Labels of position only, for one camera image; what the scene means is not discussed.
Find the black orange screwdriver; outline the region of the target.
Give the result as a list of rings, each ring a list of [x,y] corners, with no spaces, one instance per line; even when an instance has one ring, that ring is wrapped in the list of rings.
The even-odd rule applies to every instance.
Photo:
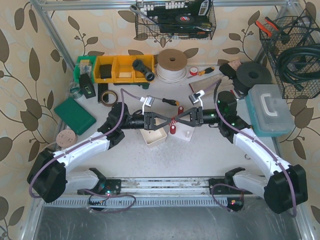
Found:
[[[180,105],[180,103],[177,100],[167,99],[167,98],[158,98],[158,97],[156,99],[161,100],[163,103],[169,104],[171,106],[177,107]]]

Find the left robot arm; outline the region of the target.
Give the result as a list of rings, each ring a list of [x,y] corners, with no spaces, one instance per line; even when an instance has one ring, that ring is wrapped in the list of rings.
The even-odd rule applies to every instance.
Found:
[[[75,172],[74,169],[119,144],[125,137],[124,130],[156,131],[170,122],[171,118],[156,112],[140,110],[130,114],[125,103],[115,103],[104,124],[90,137],[64,150],[44,149],[37,156],[27,177],[30,195],[51,203],[74,191],[108,194],[107,178],[99,170],[92,167]]]

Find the white spring tray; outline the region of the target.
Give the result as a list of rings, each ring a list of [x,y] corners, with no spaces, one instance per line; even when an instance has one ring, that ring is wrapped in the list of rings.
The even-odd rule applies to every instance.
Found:
[[[164,128],[158,130],[140,130],[142,137],[149,148],[156,147],[166,141],[167,133]]]

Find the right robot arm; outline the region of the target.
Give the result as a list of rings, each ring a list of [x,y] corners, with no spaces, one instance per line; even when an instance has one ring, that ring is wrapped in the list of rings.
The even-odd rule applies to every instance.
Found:
[[[297,206],[308,200],[305,169],[282,159],[256,136],[250,125],[238,116],[237,100],[231,92],[215,92],[213,102],[214,109],[192,107],[174,119],[190,127],[216,125],[220,134],[247,153],[263,173],[259,176],[238,168],[231,177],[233,182],[225,186],[263,198],[276,214],[291,209],[296,217]]]

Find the large red spring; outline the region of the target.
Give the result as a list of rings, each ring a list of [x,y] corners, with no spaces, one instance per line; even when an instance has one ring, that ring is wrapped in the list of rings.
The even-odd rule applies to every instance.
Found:
[[[184,107],[183,106],[179,106],[178,107],[178,111],[177,111],[177,114],[180,115],[184,112]]]
[[[174,135],[176,133],[176,130],[177,130],[176,126],[175,125],[171,125],[169,132],[170,132],[171,135]]]

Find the small red spring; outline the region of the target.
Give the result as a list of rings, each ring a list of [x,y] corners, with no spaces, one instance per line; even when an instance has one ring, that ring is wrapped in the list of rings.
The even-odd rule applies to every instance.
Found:
[[[175,125],[177,123],[177,121],[175,120],[175,117],[173,116],[172,118],[171,118],[171,122],[170,122],[170,126],[172,126],[172,125]]]

